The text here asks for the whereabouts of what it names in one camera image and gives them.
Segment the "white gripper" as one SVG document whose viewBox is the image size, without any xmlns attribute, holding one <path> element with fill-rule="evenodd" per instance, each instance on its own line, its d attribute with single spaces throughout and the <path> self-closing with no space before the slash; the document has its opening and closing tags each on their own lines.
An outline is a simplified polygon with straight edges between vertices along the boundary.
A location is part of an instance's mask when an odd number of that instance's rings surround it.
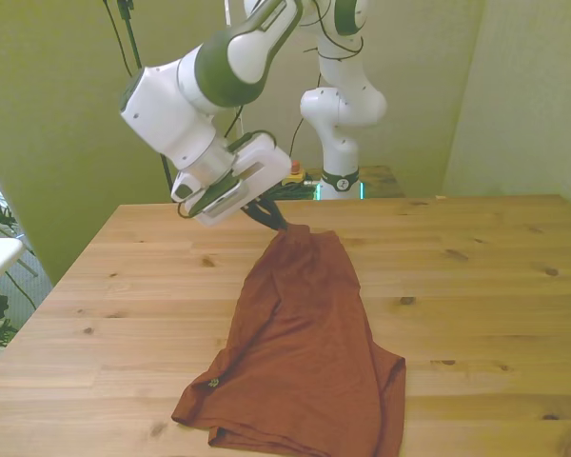
<svg viewBox="0 0 571 457">
<path fill-rule="evenodd" d="M 255 222 L 273 230 L 287 230 L 288 222 L 273 200 L 262 197 L 259 205 L 248 204 L 261 193 L 250 180 L 227 176 L 186 201 L 187 217 L 212 227 L 246 206 L 246 215 Z"/>
</svg>

